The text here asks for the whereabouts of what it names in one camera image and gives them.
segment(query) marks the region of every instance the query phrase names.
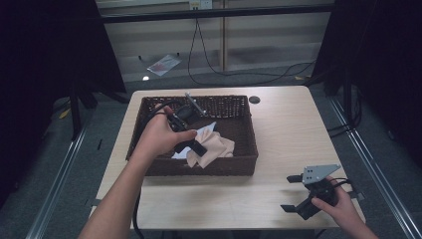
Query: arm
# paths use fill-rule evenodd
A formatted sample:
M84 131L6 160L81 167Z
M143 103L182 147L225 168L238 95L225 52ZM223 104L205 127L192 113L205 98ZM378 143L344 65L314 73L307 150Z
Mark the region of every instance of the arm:
M169 107L164 111L172 114ZM152 118L126 167L90 217L79 238L127 238L136 197L149 166L158 155L195 136L195 130L173 132L166 115Z
M337 184L332 177L328 177L332 184ZM331 206L328 203L320 200L319 198L313 198L312 203L320 210L329 214L338 224L338 226L344 230L348 235L354 239L375 239L378 238L360 219L357 214L356 208L354 208L351 202L350 196L344 189L339 186L335 189L335 193L338 197L338 203L335 206Z

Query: electrical outlet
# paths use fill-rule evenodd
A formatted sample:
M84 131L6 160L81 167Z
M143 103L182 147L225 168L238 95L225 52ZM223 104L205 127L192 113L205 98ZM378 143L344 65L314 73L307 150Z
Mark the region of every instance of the electrical outlet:
M189 9L190 10L201 9L201 1L200 0L189 0Z
M201 0L201 8L202 10L205 9L212 9L212 0Z

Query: woven basket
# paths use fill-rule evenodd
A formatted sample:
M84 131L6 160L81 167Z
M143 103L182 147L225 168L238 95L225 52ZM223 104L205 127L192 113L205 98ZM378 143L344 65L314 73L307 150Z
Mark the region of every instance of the woven basket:
M160 155L155 159L147 171L147 176L167 175L252 175L255 171L255 163L258 157L255 142L254 129L252 127L251 113L248 98L246 96L209 96L194 97L201 109L207 111L207 117L201 117L200 121L189 126L190 129L198 129L215 121L216 131L222 137L235 141L233 157L218 157L205 168L198 164L190 167L186 159L174 159L171 156L174 151ZM179 100L188 104L182 97L156 97L143 98L133 131L132 141L128 150L127 158L132 154L140 137L141 122L155 108L155 105ZM175 111L178 105L170 105Z

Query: light wood tabletop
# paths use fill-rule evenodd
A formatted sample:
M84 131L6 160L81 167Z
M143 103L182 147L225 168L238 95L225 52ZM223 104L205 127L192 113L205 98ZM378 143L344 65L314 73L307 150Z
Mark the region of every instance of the light wood tabletop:
M132 95L97 199L102 199L126 165L136 116L143 97L243 95L250 104L259 157L253 176L149 176L140 197L141 229L322 229L337 227L320 212L305 221L281 204L298 205L309 193L288 183L305 166L340 163L315 102L305 87L258 87L139 91ZM343 168L332 174L346 177ZM357 211L364 220L357 201Z

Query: crumpled fabric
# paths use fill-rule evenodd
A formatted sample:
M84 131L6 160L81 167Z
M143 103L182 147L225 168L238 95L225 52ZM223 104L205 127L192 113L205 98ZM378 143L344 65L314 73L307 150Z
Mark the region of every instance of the crumpled fabric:
M186 160L190 167L198 163L202 168L205 168L217 157L233 156L235 142L220 136L219 132L206 128L201 134L196 135L195 139L207 148L207 152L201 157L193 150L189 150L186 154Z

